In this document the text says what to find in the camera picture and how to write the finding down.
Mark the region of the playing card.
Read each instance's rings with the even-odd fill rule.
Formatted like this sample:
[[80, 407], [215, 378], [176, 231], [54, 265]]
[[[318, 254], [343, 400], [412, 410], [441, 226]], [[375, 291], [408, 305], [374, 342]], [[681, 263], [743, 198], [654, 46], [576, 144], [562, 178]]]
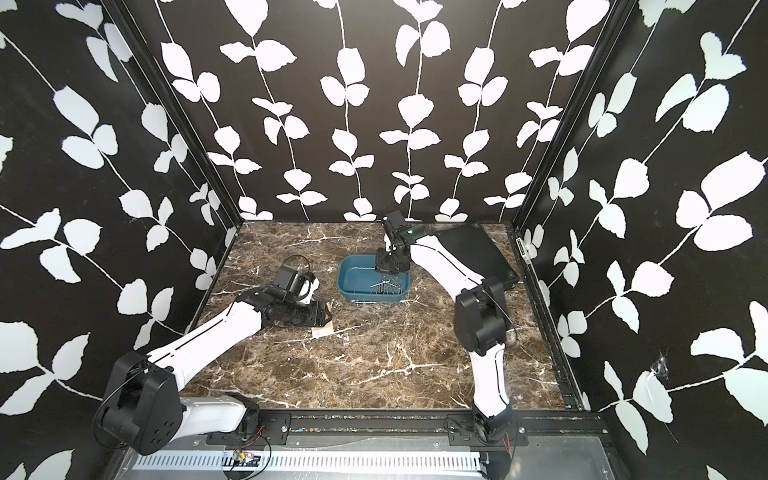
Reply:
[[334, 322], [329, 321], [322, 327], [313, 327], [311, 329], [311, 335], [313, 339], [319, 339], [332, 335], [335, 332]]

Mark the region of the teal plastic storage box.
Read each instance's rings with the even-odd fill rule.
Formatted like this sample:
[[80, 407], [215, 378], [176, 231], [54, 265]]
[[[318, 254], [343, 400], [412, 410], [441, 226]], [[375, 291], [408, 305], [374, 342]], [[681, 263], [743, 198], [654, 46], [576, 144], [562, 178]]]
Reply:
[[339, 266], [337, 288], [342, 296], [357, 303], [397, 303], [407, 296], [411, 278], [408, 272], [395, 274], [403, 285], [400, 295], [377, 295], [370, 286], [382, 275], [375, 270], [375, 256], [355, 254], [345, 257]]

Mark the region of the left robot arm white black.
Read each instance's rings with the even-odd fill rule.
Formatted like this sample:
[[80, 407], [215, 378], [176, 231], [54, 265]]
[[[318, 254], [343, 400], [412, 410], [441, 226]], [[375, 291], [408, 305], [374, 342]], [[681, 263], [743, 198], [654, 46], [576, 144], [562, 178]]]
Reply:
[[105, 448], [149, 455], [188, 436], [253, 436], [257, 404], [241, 394], [184, 397], [182, 390], [215, 359], [265, 327], [324, 327], [331, 319], [330, 303], [312, 293], [298, 298], [265, 289], [241, 293], [213, 319], [170, 344], [120, 357], [91, 423], [94, 439]]

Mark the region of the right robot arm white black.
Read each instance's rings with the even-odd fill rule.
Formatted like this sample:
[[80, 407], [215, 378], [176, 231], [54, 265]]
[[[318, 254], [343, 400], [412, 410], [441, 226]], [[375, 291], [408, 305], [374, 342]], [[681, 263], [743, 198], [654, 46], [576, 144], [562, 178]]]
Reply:
[[491, 437], [510, 425], [504, 354], [513, 325], [505, 290], [518, 277], [488, 234], [472, 225], [434, 233], [407, 227], [385, 236], [376, 262], [382, 273], [405, 272], [416, 264], [454, 300], [454, 333], [471, 361], [476, 429]]

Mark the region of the nails heap inside box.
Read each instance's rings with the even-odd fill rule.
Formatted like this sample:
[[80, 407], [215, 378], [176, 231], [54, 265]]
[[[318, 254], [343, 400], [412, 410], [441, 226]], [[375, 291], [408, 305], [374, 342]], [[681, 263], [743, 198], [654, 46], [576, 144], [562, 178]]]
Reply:
[[370, 288], [377, 295], [400, 295], [403, 293], [403, 285], [397, 275], [382, 274]]

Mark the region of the black carrying case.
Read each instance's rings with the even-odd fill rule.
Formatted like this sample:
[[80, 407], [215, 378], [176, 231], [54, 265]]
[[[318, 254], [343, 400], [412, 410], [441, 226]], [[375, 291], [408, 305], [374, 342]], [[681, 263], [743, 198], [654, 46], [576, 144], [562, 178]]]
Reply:
[[462, 224], [436, 233], [440, 243], [459, 262], [483, 278], [494, 278], [505, 291], [511, 290], [519, 276], [490, 236], [478, 225]]

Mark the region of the white perforated strip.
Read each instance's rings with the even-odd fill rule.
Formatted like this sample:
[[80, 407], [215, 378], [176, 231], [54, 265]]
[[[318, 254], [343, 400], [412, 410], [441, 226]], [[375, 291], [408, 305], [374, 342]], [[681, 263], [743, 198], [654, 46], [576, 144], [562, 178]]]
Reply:
[[[176, 450], [140, 456], [136, 471], [211, 471], [223, 473], [230, 451]], [[275, 451], [268, 472], [472, 474], [482, 469], [477, 452]]]

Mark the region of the black front rail base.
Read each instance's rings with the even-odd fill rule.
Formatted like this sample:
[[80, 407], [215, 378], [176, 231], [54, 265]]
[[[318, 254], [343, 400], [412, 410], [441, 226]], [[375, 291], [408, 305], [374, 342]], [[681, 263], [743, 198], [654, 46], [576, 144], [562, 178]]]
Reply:
[[612, 440], [603, 419], [575, 410], [516, 410], [512, 420], [488, 438], [478, 436], [475, 415], [469, 409], [262, 409], [256, 427], [274, 445], [309, 436], [436, 437], [451, 446], [507, 450], [537, 443], [544, 437]]

